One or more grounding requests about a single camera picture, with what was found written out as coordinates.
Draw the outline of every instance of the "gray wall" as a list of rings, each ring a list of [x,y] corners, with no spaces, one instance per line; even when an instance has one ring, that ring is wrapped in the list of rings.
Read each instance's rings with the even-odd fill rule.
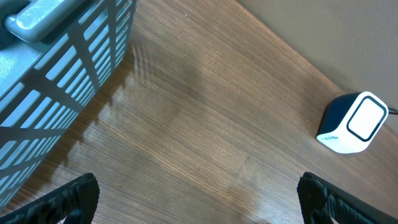
[[[398,1],[238,1],[346,92],[398,108]],[[386,123],[398,133],[398,116]]]

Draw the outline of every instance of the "white cube device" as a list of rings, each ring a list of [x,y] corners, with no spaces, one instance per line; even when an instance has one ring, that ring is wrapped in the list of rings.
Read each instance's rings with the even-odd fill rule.
[[[325,110],[317,140],[335,152],[361,152],[387,116],[387,105],[368,91],[339,96]]]

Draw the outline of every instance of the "tabletop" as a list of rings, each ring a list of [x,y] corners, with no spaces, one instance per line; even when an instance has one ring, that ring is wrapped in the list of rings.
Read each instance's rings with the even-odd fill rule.
[[[343,92],[235,0],[141,0],[119,68],[8,210],[86,172],[94,223],[303,223],[313,172],[398,217],[398,138],[337,154],[316,133]]]

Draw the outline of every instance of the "brown wood surface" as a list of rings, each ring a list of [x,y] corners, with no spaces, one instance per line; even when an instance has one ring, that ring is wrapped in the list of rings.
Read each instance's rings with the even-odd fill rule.
[[[141,0],[114,75],[9,204],[86,172],[95,223],[303,223],[314,172],[398,217],[398,139],[358,154],[316,141],[343,92],[235,0]]]

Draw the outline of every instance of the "black cable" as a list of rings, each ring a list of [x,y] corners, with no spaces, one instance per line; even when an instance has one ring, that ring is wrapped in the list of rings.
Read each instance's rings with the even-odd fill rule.
[[[389,110],[389,114],[398,115],[398,110],[397,109],[388,107],[388,110]]]

